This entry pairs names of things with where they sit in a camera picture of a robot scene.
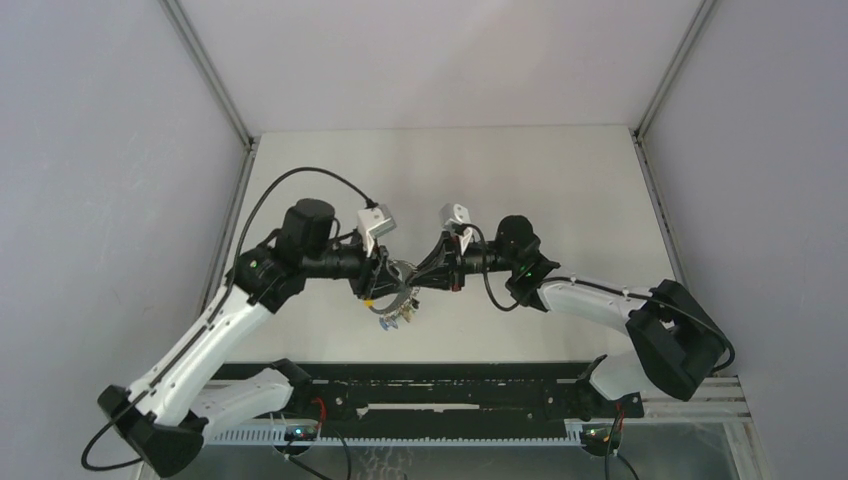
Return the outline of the large metal keyring yellow handle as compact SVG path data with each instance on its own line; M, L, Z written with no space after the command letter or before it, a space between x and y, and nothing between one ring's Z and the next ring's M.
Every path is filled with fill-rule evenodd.
M412 287L406 283L415 272L415 266L412 263L405 260L390 260L389 267L396 279L393 285L394 290L389 293L389 303L382 307L368 306L370 312L382 316L391 315L403 306L410 304L419 293L418 287Z

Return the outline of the blue tagged key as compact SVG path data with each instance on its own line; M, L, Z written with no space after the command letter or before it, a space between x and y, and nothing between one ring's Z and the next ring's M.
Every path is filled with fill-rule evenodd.
M381 328L385 331L398 328L396 321L390 317L380 317L379 324Z

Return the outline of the yellow tagged key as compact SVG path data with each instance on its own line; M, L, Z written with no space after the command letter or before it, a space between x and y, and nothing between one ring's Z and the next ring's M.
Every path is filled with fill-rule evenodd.
M414 316L414 311L409 308L402 309L400 311L400 316L405 320L406 323L410 323Z

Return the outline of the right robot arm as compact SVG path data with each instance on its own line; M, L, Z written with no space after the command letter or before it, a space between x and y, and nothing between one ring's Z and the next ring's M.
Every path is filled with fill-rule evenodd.
M626 336L630 351L598 357L581 380L579 406L592 416L605 415L617 400L649 387L688 401L707 377L734 363L733 343L677 281L628 288L560 268L542 253L541 240L524 216L504 217L491 240L470 222L449 220L406 283L459 291L468 275L506 272L505 288L514 302L497 303L497 309L572 315Z

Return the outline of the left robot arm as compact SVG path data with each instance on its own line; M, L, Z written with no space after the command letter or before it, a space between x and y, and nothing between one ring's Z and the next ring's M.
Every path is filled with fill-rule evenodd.
M128 387L108 386L98 404L110 427L159 477L185 470L219 434L254 417L305 414L313 394L309 374L282 359L229 386L206 384L235 346L271 319L310 279L348 280L362 299L385 264L378 238L396 226L386 206L369 203L343 243L331 235L334 207L301 199L281 227L234 259L212 303L147 373Z

